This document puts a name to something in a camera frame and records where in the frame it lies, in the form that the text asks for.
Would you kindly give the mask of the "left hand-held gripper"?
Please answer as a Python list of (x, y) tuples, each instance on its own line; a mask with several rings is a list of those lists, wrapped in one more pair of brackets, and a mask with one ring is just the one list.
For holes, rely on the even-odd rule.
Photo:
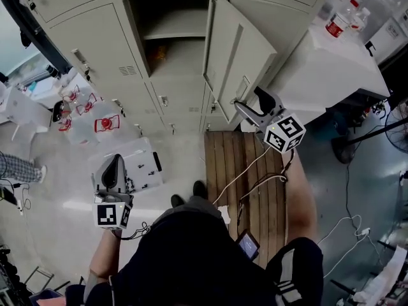
[(125, 194), (126, 167), (123, 157), (114, 154), (105, 158), (92, 175), (94, 189), (97, 191), (92, 204), (95, 225), (106, 230), (126, 229), (133, 207), (133, 196)]

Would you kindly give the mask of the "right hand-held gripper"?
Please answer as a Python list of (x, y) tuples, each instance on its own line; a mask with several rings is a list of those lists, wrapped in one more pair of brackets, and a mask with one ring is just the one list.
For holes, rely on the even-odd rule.
[(295, 113), (283, 107), (275, 93), (260, 87), (254, 90), (261, 111), (255, 112), (240, 101), (234, 102), (235, 110), (250, 125), (256, 126), (256, 136), (265, 147), (271, 147), (281, 154), (293, 150), (301, 142), (306, 129)]

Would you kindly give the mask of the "grey metal locker door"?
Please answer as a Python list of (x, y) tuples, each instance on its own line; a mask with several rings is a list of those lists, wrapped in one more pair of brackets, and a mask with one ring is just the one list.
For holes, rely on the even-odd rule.
[(228, 123), (260, 84), (277, 51), (227, 0), (209, 0), (203, 77)]

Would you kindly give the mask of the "beige metal locker cabinet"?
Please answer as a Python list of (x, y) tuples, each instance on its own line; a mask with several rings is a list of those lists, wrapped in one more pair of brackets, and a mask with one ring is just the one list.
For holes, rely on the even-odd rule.
[[(21, 0), (66, 60), (143, 134), (233, 130), (203, 77), (209, 0)], [(277, 55), (267, 88), (325, 0), (227, 0)]]

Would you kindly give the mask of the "person's right forearm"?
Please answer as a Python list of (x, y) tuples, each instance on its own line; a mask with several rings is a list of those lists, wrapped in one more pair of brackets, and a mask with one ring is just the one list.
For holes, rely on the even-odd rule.
[(302, 163), (297, 151), (282, 155), (282, 163), (286, 166), (286, 208), (288, 235), (286, 243), (300, 237), (317, 239), (317, 208), (309, 181), (306, 178)]

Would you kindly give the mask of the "wooden plank platform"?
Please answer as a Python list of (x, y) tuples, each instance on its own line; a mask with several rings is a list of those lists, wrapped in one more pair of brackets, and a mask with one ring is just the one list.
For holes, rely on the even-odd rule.
[(204, 141), (208, 199), (228, 206), (232, 239), (251, 232), (260, 245), (254, 262), (265, 268), (286, 243), (285, 185), (277, 178), (281, 155), (253, 133), (207, 132)]

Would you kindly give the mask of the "teal bucket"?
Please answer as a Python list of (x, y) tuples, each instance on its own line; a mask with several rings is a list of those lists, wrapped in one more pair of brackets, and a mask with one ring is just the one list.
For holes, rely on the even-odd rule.
[(332, 138), (339, 138), (348, 134), (349, 126), (344, 115), (338, 111), (331, 113)]

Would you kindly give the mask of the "person's right black shoe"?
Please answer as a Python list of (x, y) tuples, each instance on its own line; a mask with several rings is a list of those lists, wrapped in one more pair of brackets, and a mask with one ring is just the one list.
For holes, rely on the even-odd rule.
[(193, 184), (193, 195), (203, 198), (204, 200), (208, 199), (208, 191), (206, 185), (202, 181), (197, 180)]

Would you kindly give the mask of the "black standing fan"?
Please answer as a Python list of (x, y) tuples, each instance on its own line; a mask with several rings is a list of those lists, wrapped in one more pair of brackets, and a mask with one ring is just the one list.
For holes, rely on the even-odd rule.
[(348, 133), (334, 138), (331, 145), (335, 157), (342, 164), (349, 164), (363, 141), (381, 134), (386, 135), (394, 148), (408, 154), (408, 98), (388, 112), (385, 125), (376, 126), (361, 137), (350, 138)]

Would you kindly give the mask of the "white low table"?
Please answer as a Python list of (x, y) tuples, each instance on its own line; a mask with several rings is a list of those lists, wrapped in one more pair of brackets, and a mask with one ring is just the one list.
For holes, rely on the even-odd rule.
[(36, 82), (35, 88), (29, 94), (29, 97), (33, 101), (50, 108), (52, 103), (61, 100), (61, 92), (70, 84), (77, 74), (78, 71), (71, 68), (69, 73), (63, 75), (61, 78), (48, 77)]

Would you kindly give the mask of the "red label bottle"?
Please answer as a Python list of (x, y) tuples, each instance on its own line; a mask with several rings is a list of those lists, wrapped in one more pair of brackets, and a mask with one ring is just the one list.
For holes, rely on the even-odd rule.
[(351, 23), (351, 8), (342, 8), (336, 11), (325, 25), (327, 32), (334, 38), (339, 38)]

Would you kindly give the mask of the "white water dispenser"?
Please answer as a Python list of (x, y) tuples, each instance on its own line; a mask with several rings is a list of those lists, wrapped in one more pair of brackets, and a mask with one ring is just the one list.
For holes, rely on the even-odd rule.
[(52, 112), (15, 87), (0, 88), (0, 123), (5, 119), (16, 125), (12, 141), (31, 143), (50, 129)]

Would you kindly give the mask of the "person's body in navy clothes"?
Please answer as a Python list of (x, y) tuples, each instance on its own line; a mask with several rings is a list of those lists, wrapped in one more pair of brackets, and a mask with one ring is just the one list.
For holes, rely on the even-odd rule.
[(106, 282), (68, 289), (66, 306), (321, 306), (322, 296), (315, 242), (296, 238), (261, 268), (196, 197), (159, 218)]

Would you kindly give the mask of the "clear plastic bottle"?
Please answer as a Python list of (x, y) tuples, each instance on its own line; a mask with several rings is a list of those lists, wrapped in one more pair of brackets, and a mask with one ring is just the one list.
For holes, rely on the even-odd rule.
[(366, 7), (354, 13), (351, 18), (350, 29), (354, 32), (361, 32), (367, 26), (369, 16), (370, 11)]

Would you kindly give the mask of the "dark framed window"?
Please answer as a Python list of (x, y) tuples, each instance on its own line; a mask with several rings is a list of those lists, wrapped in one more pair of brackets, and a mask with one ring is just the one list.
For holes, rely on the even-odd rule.
[(37, 53), (63, 75), (72, 68), (21, 0), (0, 0), (0, 73), (10, 74)]

